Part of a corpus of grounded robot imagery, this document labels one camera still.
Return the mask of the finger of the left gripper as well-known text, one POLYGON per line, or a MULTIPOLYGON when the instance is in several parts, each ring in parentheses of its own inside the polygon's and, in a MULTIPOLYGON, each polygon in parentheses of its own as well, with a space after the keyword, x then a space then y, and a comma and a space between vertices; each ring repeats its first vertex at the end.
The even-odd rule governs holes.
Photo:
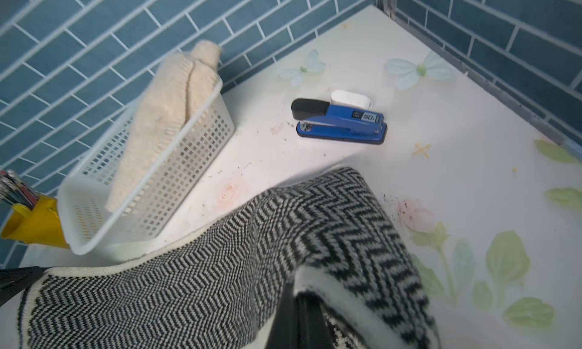
POLYGON ((47 267, 24 267, 0 272, 0 305, 3 306, 15 295, 29 288, 42 278, 47 267))

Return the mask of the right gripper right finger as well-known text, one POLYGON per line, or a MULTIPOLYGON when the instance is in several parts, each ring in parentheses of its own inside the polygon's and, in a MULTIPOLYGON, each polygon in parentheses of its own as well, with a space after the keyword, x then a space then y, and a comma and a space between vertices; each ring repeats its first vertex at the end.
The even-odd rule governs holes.
POLYGON ((315 296, 299 296, 299 348, 333 349, 321 302, 315 296))

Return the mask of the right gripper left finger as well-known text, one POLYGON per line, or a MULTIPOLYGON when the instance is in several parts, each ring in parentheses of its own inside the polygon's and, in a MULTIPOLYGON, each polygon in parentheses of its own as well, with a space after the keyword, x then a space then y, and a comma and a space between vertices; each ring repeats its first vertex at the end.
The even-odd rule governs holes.
POLYGON ((299 347, 299 318, 293 294, 281 298, 271 326, 267 349, 297 349, 299 347))

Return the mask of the black white patterned cloth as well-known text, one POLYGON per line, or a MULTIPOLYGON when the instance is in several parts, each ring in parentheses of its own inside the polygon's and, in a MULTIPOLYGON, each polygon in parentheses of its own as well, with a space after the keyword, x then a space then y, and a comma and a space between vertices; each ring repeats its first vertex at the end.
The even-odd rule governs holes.
POLYGON ((168 247, 110 267, 53 267, 21 299, 22 348, 241 348, 286 284, 366 348, 438 348, 412 256, 355 169, 258 194, 168 247))

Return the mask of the beige knitted scarf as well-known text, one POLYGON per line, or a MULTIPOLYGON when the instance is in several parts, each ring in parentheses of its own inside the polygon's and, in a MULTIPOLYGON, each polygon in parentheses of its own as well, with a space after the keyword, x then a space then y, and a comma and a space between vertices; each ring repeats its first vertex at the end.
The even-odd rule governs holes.
POLYGON ((187 53, 166 57, 139 97, 127 147, 105 205, 113 213, 139 185, 152 164, 212 95, 222 49, 202 40, 187 53))

